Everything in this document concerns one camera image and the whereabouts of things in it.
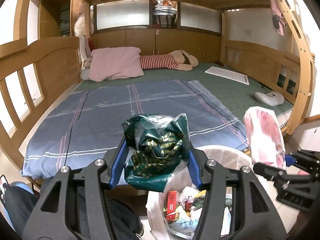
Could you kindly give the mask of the person's right hand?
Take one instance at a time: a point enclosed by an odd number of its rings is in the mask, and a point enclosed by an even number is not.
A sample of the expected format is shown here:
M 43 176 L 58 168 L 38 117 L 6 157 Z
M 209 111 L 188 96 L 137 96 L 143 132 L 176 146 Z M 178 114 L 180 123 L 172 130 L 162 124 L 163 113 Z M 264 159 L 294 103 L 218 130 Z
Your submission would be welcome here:
M 300 176 L 309 176 L 310 173 L 309 173 L 309 172 L 306 172 L 306 171 L 304 171 L 304 170 L 299 170 L 299 171 L 298 171 L 298 175 L 300 175 Z

